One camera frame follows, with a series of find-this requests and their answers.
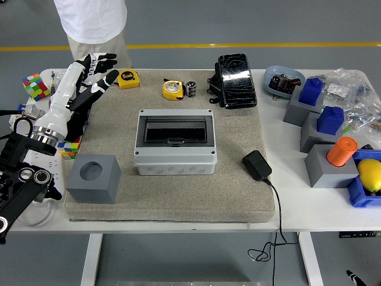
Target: black power adapter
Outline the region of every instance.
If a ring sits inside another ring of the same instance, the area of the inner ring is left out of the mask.
[[[258,150],[254,150],[242,158],[242,163],[252,178],[256,181],[266,180],[272,173],[271,167],[267,164],[265,158]]]

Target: yellow tape measure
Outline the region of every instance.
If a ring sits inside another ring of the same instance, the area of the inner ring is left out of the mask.
[[[184,98],[184,83],[176,80],[164,79],[163,96],[169,100],[182,100]]]
[[[122,70],[118,76],[118,84],[121,89],[137,88],[140,86],[138,73],[134,70]]]

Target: blue bowl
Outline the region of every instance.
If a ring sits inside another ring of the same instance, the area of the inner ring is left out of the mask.
[[[264,89],[268,91],[271,94],[278,95],[280,97],[284,98],[291,98],[291,94],[286,94],[284,92],[276,91],[275,89],[269,88],[268,85],[270,84],[271,79],[273,78],[274,74],[286,74],[294,79],[298,78],[300,79],[301,87],[305,84],[305,77],[302,73],[298,72],[297,70],[290,69],[288,67],[281,67],[281,66],[272,66],[269,67],[265,73],[264,73]]]

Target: gray stand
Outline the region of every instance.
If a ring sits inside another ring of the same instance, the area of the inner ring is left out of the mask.
[[[358,176],[351,157],[344,166],[332,166],[326,159],[332,145],[314,145],[304,159],[312,188],[346,188]]]
[[[318,132],[318,113],[310,112],[300,132],[300,152],[308,153],[315,144],[334,144],[343,136],[343,130],[339,129],[335,135]]]
[[[312,106],[309,104],[299,102],[300,93],[302,91],[301,86],[296,86],[293,94],[288,102],[285,116],[283,118],[284,122],[302,126],[309,115],[310,112],[321,113],[321,108],[323,107],[324,96],[319,95],[316,101],[316,105]]]
[[[114,155],[78,154],[66,189],[78,203],[115,204],[120,175]]]

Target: rubik's cube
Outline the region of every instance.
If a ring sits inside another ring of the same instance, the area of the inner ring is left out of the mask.
[[[35,101],[39,101],[42,98],[50,95],[50,90],[43,83],[40,75],[38,73],[33,76],[28,76],[23,79],[23,85],[26,92],[32,97]]]
[[[82,138],[83,138],[83,135],[79,136],[73,142],[64,141],[64,142],[58,143],[57,149],[60,151],[60,154],[65,160],[76,158],[76,155],[79,152],[79,148],[81,147]]]

